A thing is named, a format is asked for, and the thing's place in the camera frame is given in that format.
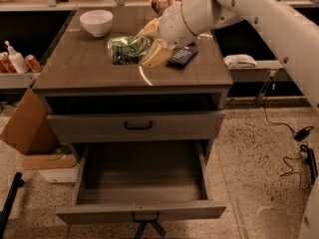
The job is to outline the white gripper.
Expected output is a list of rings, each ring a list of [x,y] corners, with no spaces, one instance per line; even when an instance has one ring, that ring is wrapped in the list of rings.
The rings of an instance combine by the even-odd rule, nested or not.
[[[174,47],[182,48],[196,40],[186,25],[180,4],[166,8],[160,18],[150,20],[137,36],[154,39],[148,53],[140,61],[145,68],[155,67],[169,59]]]

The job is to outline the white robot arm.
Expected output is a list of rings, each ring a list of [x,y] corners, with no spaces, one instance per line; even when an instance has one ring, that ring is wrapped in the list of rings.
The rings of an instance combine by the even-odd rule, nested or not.
[[[183,47],[237,19],[250,23],[313,109],[319,106],[319,27],[281,0],[184,0],[140,31]]]

